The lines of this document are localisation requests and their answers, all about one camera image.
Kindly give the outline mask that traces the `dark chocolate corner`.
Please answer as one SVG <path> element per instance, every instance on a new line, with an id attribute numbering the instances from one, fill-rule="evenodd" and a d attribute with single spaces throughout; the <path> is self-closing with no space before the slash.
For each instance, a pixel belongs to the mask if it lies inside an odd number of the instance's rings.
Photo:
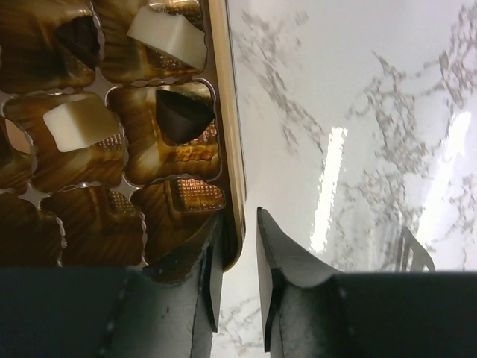
<path id="1" fill-rule="evenodd" d="M 156 121 L 172 142 L 185 144 L 198 138 L 214 119 L 210 106 L 177 92 L 156 90 Z"/>

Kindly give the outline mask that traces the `dark fluted round chocolate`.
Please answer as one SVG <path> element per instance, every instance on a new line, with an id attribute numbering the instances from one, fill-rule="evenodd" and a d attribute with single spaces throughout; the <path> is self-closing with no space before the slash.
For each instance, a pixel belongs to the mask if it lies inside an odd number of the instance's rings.
<path id="1" fill-rule="evenodd" d="M 98 29 L 92 16 L 79 16 L 58 26 L 54 35 L 74 57 L 91 70 L 100 63 Z"/>

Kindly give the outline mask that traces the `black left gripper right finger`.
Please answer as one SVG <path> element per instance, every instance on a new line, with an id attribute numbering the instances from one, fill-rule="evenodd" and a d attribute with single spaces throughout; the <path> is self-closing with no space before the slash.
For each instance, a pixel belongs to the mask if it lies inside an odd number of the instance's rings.
<path id="1" fill-rule="evenodd" d="M 272 357 L 474 357 L 476 273 L 342 272 L 259 208 L 264 349 Z"/>

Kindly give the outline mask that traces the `white rectangular chocolate bar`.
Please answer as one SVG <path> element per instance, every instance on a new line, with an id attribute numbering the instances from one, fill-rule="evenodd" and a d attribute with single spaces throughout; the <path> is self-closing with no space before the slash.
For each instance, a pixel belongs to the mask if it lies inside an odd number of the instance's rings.
<path id="1" fill-rule="evenodd" d="M 43 121 L 63 153 L 88 148 L 120 131 L 113 113 L 93 97 L 56 106 L 43 115 Z"/>

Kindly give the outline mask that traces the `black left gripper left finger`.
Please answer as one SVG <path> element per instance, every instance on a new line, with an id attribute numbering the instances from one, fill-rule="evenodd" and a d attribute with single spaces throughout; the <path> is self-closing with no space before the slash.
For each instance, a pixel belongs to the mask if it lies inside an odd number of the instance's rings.
<path id="1" fill-rule="evenodd" d="M 3 357 L 208 357 L 218 328 L 224 217 L 132 268 L 5 268 Z"/>

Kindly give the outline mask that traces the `steel slotted tongs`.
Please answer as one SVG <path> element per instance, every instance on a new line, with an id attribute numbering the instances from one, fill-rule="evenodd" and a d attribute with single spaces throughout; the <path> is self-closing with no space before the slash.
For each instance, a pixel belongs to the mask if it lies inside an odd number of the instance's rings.
<path id="1" fill-rule="evenodd" d="M 399 238 L 395 271 L 435 271 L 435 264 L 428 251 L 407 227 L 402 228 Z"/>

